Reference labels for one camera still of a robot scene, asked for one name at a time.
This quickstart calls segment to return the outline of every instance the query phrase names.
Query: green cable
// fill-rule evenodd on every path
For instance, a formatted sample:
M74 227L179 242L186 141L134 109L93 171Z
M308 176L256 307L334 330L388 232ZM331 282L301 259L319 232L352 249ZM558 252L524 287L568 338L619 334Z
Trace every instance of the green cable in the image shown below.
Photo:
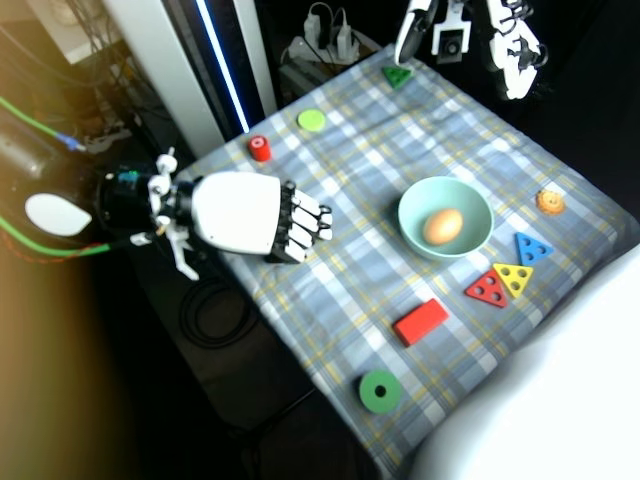
M81 248L78 250L61 250L58 248L43 247L42 245L23 235L13 225L7 222L2 216L0 216L0 227L4 228L9 235L15 238L18 242L22 243L24 246L29 247L31 250L34 250L38 253L49 255L51 257L87 257L89 255L97 255L98 253L105 253L111 250L111 246L109 244L96 245L95 247Z
M13 106L11 103L9 103L7 101L7 99L5 99L4 97L0 97L0 105L2 105L4 108L9 110L16 117L18 117L20 120L22 120L25 123L28 123L32 127L35 127L38 130L46 133L47 135L51 135L52 137L55 137L55 138L58 137L58 132L56 132L54 129L49 128L46 125L43 125L42 123L38 122L37 120L31 118L29 115L26 115L22 111L18 110L15 106Z

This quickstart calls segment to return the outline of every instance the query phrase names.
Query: triangular block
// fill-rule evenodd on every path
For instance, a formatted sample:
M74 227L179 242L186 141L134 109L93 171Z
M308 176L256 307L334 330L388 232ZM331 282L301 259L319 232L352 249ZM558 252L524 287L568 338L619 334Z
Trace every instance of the triangular block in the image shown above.
M524 292L533 275L533 268L521 267L520 265L505 265L503 263L494 263L493 268L507 287L513 298L518 298Z
M411 70L404 68L382 67L382 72L394 90L400 88L411 78Z
M507 306L507 296L504 294L495 270L489 270L467 288L464 293L496 307L504 308Z
M548 257L553 253L553 247L539 242L524 233L516 233L516 243L520 254L520 265L529 267L538 260Z

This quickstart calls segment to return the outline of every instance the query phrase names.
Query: green circle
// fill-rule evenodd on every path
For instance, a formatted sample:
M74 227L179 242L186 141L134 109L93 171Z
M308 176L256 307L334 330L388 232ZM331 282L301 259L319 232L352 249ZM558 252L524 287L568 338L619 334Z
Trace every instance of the green circle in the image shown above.
M310 132L319 132L324 128L326 117L317 108L310 108L298 115L298 125Z
M398 379L384 370L369 372L360 380L360 400L373 413L388 413L395 409L402 392Z

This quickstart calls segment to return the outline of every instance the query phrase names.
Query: blue light strip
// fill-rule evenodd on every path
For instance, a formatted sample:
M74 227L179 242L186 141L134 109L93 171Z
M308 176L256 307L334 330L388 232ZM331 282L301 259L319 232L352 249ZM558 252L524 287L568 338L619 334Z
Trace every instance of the blue light strip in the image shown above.
M211 42L211 46L213 47L213 53L216 55L218 65L220 65L222 76L224 77L224 81L227 84L227 89L229 90L229 95L231 95L233 106L235 107L236 113L238 114L238 119L240 120L240 124L242 125L242 130L244 130L244 133L247 133L249 131L249 125L247 124L247 119L244 116L244 111L242 110L242 104L240 103L240 99L238 98L236 87L233 84L233 80L231 79L229 67L227 67L227 62L224 59L222 48L220 47L220 42L218 41L218 35L216 35L216 30L215 28L213 28L211 14L209 13L209 9L207 8L205 0L196 0L196 5L198 6L198 11L200 12L202 21L204 22L204 28L207 30L207 34L209 35L209 41Z

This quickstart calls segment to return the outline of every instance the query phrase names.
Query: toy block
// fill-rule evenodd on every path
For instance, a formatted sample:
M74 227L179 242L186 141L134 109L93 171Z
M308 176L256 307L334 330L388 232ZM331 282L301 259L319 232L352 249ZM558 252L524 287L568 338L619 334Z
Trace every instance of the toy block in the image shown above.
M553 247L520 232L516 233L516 243L520 254L520 265L525 267L530 267L554 252Z
M522 267L520 265L506 265L503 263L494 263L493 268L507 287L513 298L518 298L529 283L533 275L532 267Z
M403 86L411 78L411 70L404 68L383 67L382 72L394 90Z
M393 330L405 347L408 347L416 343L447 318L449 318L449 314L433 298L403 319L398 320L393 326Z
M507 297L504 294L500 280L498 280L498 274L493 269L480 277L464 293L496 307L504 308L507 306Z

